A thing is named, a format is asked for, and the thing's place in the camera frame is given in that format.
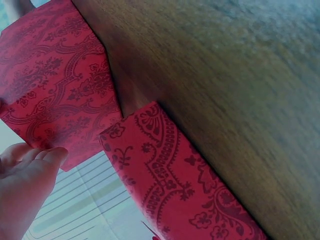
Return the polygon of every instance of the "wrapping paper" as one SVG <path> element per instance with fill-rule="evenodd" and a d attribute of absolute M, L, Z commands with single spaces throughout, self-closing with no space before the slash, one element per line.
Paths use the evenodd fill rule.
<path fill-rule="evenodd" d="M 102 132 L 100 142 L 162 240 L 267 239 L 157 103 Z"/>
<path fill-rule="evenodd" d="M 63 146 L 65 171 L 101 151 L 121 119 L 103 45 L 70 0 L 52 0 L 0 37 L 0 118 L 34 148 Z"/>

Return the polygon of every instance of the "paisley pattern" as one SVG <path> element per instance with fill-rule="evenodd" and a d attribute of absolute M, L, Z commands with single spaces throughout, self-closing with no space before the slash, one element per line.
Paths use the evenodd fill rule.
<path fill-rule="evenodd" d="M 111 127 L 100 142 L 161 239 L 267 239 L 157 103 L 119 126 L 121 135 L 111 136 Z"/>
<path fill-rule="evenodd" d="M 121 119 L 106 51 L 70 0 L 2 32 L 0 98 L 1 119 L 27 143 L 69 150 L 65 171 L 100 152 L 98 134 Z"/>

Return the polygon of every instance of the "floral pattern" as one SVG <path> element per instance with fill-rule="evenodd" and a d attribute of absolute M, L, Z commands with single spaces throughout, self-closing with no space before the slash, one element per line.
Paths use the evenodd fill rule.
<path fill-rule="evenodd" d="M 120 124 L 121 137 L 112 137 L 111 127 L 101 144 L 120 178 L 134 180 L 126 187 L 160 239 L 267 239 L 157 103 Z"/>
<path fill-rule="evenodd" d="M 104 46 L 70 0 L 2 32 L 0 99 L 0 118 L 28 144 L 69 150 L 65 171 L 100 152 L 99 133 L 122 118 Z"/>

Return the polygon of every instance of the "wood grain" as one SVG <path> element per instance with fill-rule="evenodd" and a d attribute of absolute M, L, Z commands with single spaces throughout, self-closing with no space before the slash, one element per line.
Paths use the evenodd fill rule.
<path fill-rule="evenodd" d="M 274 239 L 320 239 L 320 3 L 73 0 L 124 114 L 157 100 Z"/>

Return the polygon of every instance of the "wooden surface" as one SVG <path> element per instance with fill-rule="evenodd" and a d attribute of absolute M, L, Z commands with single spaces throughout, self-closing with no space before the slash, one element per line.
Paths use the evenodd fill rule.
<path fill-rule="evenodd" d="M 158 100 L 265 231 L 320 239 L 320 6 L 73 0 L 125 115 Z"/>

